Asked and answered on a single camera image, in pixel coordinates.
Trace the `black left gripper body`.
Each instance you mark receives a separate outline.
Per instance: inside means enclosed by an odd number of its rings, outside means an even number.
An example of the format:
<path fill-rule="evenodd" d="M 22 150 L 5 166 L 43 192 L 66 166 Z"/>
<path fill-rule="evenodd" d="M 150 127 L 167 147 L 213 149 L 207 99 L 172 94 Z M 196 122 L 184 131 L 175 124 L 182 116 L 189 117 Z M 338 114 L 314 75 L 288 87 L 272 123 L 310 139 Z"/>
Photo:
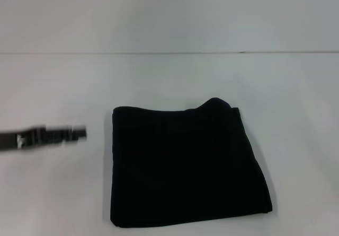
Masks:
<path fill-rule="evenodd" d="M 36 126 L 26 129 L 1 130 L 1 152 L 23 151 L 64 141 L 65 127 Z"/>

